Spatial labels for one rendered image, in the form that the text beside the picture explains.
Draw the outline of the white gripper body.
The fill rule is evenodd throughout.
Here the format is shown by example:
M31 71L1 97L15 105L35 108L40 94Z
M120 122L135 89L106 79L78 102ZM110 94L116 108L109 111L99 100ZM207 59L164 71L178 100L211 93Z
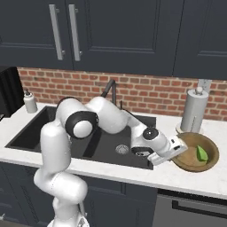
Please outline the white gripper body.
M187 144L180 138L170 138L168 145L159 152L154 152L147 159L154 165L160 165L166 160L171 160L177 155L185 152L188 149Z

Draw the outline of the dark base cupboard door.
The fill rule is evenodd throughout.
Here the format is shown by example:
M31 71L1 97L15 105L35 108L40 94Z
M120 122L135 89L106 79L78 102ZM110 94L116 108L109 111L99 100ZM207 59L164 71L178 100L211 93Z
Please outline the dark base cupboard door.
M38 168L0 162L24 220L31 227L46 227L54 217L53 197L41 191L34 183Z
M88 185L84 201L90 227L152 227L158 190L81 176Z

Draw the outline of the grey dishwasher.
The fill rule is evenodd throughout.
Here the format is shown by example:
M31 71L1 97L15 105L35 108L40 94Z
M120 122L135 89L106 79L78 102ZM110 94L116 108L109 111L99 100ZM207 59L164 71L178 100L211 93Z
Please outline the grey dishwasher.
M227 227L227 200L159 189L153 227Z

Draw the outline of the black sink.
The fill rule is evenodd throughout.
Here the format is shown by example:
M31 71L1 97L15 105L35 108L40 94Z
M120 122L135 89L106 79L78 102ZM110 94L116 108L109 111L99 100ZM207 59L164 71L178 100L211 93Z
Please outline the black sink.
M46 106L6 147L39 153L41 151L41 128L44 124L55 119L55 113L54 106ZM84 139L71 138L71 156L82 160L153 169L152 163L147 158L138 157L130 150L130 139L129 126L118 134L108 134L98 128L92 135ZM125 155L118 154L115 151L117 145L126 145L129 152Z

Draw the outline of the black microwave oven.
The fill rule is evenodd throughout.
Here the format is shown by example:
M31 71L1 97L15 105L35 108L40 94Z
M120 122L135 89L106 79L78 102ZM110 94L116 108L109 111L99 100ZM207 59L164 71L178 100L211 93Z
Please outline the black microwave oven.
M24 105L24 91L16 67L0 67L0 114L11 117Z

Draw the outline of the white paper towel roll holder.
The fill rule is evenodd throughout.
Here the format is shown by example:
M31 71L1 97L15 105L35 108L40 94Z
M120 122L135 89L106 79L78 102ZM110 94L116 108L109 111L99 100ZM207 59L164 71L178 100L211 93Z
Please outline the white paper towel roll holder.
M187 91L184 113L180 123L176 125L178 133L201 133L201 124L208 101L208 93L202 87Z

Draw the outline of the green lemon wedge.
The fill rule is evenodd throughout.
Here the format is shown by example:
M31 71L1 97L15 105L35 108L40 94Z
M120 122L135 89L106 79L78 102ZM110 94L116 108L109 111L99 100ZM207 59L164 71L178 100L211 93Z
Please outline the green lemon wedge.
M197 146L197 159L199 161L207 161L208 160L208 156L206 151L201 147L201 146Z

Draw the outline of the black tap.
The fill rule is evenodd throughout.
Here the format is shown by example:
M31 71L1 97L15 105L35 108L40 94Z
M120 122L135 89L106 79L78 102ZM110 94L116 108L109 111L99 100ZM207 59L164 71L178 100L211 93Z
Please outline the black tap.
M101 97L105 98L109 92L112 91L112 102L116 104L116 82L114 79L111 79L108 84L106 85L104 91L101 94Z

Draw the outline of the grey wall socket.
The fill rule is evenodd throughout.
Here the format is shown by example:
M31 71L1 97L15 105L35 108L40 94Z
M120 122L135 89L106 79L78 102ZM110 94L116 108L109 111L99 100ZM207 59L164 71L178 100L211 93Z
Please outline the grey wall socket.
M202 87L204 91L210 92L210 86L212 81L209 79L199 79L198 86Z

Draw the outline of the wooden bowl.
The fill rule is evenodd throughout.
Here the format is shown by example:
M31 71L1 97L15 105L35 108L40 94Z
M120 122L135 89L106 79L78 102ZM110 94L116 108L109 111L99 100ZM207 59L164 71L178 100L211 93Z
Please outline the wooden bowl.
M211 169L219 160L219 150L216 144L208 137L198 133L185 132L177 135L188 146L188 149L174 157L172 161L189 172L202 172ZM201 146L207 153L207 161L197 159L197 146Z

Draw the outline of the white soap dispenser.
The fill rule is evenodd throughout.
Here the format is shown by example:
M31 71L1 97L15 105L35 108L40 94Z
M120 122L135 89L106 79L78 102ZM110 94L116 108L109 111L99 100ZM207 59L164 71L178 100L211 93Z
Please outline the white soap dispenser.
M24 92L24 103L29 114L33 114L37 111L35 96L29 90L25 90Z

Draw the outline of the metal sink drain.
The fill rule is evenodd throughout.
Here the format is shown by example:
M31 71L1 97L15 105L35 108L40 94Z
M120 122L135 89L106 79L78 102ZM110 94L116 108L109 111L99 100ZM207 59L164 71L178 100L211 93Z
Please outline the metal sink drain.
M115 151L118 154L125 155L129 152L129 148L126 145L117 145Z

